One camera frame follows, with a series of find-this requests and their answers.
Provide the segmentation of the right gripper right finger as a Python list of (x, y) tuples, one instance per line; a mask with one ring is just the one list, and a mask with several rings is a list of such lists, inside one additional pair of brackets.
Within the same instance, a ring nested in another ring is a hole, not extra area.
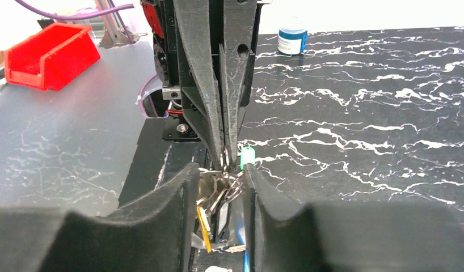
[(464, 231), (443, 206), (299, 203), (251, 164), (242, 180), (251, 271), (464, 271)]

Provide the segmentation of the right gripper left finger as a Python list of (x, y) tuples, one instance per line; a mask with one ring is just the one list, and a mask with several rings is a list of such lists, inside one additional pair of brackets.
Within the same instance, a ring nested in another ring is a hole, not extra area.
[(0, 208), (0, 271), (187, 271), (199, 166), (108, 216)]

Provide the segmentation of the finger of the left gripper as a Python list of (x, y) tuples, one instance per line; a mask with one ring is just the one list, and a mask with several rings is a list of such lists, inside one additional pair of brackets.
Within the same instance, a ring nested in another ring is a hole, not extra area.
[(228, 168), (237, 164), (239, 105), (251, 51), (257, 1), (223, 2), (223, 43), (220, 76), (224, 152)]
[(174, 1), (180, 86), (190, 105), (183, 116), (204, 142), (215, 169), (221, 168), (223, 136), (218, 83), (210, 44), (208, 1)]

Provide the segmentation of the green tag key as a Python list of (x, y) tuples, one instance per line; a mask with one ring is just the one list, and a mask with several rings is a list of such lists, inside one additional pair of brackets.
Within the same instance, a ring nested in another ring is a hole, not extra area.
[(245, 146), (240, 151), (240, 169), (244, 170), (246, 164), (254, 165), (256, 163), (256, 151), (252, 147)]

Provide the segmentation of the white tag key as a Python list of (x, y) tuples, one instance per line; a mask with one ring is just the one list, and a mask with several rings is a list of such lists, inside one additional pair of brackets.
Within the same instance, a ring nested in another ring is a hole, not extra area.
[(218, 243), (221, 240), (221, 237), (224, 233), (224, 229), (226, 228), (228, 221), (229, 221), (229, 202), (224, 202), (217, 213), (217, 225), (216, 225), (216, 235), (215, 235), (215, 242)]

